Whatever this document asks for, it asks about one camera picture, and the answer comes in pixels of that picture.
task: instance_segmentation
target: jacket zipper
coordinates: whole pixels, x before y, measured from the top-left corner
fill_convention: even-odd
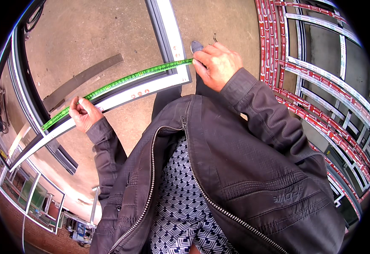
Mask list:
[[[119,245],[119,243],[121,243],[124,239],[126,239],[127,236],[129,236],[137,227],[138,225],[141,223],[141,221],[144,219],[145,215],[146,215],[146,212],[148,210],[148,207],[150,206],[150,203],[151,203],[151,198],[152,198],[152,192],[154,191],[154,184],[155,184],[155,163],[154,163],[154,145],[155,145],[155,139],[157,138],[157,134],[159,132],[160,129],[162,128],[166,128],[166,129],[171,129],[171,130],[177,130],[177,131],[180,131],[180,130],[183,130],[186,128],[186,123],[182,120],[182,128],[181,129],[178,129],[178,128],[174,128],[174,127],[171,127],[171,126],[167,126],[167,125],[163,125],[161,127],[159,127],[155,133],[154,133],[154,137],[152,138],[152,145],[151,145],[151,162],[152,162],[152,173],[151,173],[151,188],[150,188],[150,193],[148,194],[148,198],[147,198],[147,202],[146,202],[146,205],[143,209],[143,212],[141,213],[140,217],[138,218],[138,220],[134,223],[134,225],[126,232],[124,233],[121,237],[119,237],[117,239],[117,241],[113,244],[113,246],[111,247],[110,251],[109,251],[109,254],[112,254],[113,251],[116,249],[116,247]],[[243,221],[242,219],[238,218],[237,216],[231,214],[230,212],[224,210],[222,207],[220,207],[219,205],[215,204],[207,195],[206,193],[204,192],[204,190],[202,189],[202,187],[200,186],[199,184],[199,181],[198,179],[196,178],[196,175],[195,175],[195,172],[193,171],[192,169],[192,163],[189,163],[190,164],[190,169],[192,171],[192,175],[193,175],[193,178],[195,179],[195,182],[196,182],[196,185],[198,186],[200,192],[202,193],[203,197],[206,199],[206,201],[208,201],[208,203],[213,206],[216,210],[218,210],[219,212],[221,212],[222,214],[224,214],[225,216],[229,217],[230,219],[236,221],[237,223],[239,223],[241,226],[247,228],[249,231],[253,232],[255,235],[259,236],[261,239],[263,239],[264,241],[266,241],[267,243],[269,243],[272,247],[274,247],[276,250],[278,250],[280,253],[283,253],[283,254],[288,254],[281,246],[279,246],[277,243],[275,243],[274,241],[272,241],[271,239],[269,239],[268,237],[266,237],[263,233],[261,233],[260,231],[256,230],[254,227],[250,226],[247,222]]]

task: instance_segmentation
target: person's right hand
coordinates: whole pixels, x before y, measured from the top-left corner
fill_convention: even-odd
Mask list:
[[[220,92],[231,77],[243,67],[241,56],[219,42],[196,51],[193,58],[192,63],[196,72],[205,85],[216,92]]]
[[[76,128],[83,133],[86,133],[92,125],[104,117],[90,101],[77,96],[71,101],[69,115],[75,121]]]

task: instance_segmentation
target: tape measure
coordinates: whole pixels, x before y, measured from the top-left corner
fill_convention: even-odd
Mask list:
[[[118,88],[118,87],[120,87],[124,84],[130,83],[130,82],[135,81],[137,79],[141,79],[141,78],[150,76],[152,74],[156,74],[156,73],[163,72],[163,71],[166,71],[166,70],[169,70],[169,69],[173,69],[173,68],[176,68],[176,67],[181,66],[181,65],[189,65],[189,64],[192,63],[192,60],[193,60],[193,58],[185,59],[185,60],[179,60],[179,61],[175,61],[175,62],[171,62],[171,63],[161,64],[161,65],[158,65],[158,66],[155,66],[155,67],[152,67],[152,68],[145,69],[145,70],[140,71],[140,72],[136,72],[136,73],[128,75],[124,78],[118,79],[115,82],[107,84],[104,87],[99,88],[96,91],[86,95],[84,98],[87,99],[87,100],[93,100],[93,99],[95,99],[95,98],[113,90],[113,89],[116,89],[116,88]],[[61,120],[63,117],[65,117],[68,114],[69,114],[69,107],[66,107],[61,112],[56,114],[53,118],[51,118],[48,122],[46,122],[41,127],[41,130],[45,131],[46,129],[50,128],[52,125],[54,125],[56,122],[58,122],[59,120]]]

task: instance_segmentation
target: patterned shirt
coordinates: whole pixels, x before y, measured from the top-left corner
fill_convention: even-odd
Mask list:
[[[192,175],[188,145],[182,137],[162,170],[150,231],[153,254],[237,253],[216,223]]]

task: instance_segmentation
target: shoe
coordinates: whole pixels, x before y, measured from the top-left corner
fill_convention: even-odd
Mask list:
[[[198,41],[191,42],[191,52],[194,54],[196,51],[201,51],[203,49],[203,45]]]

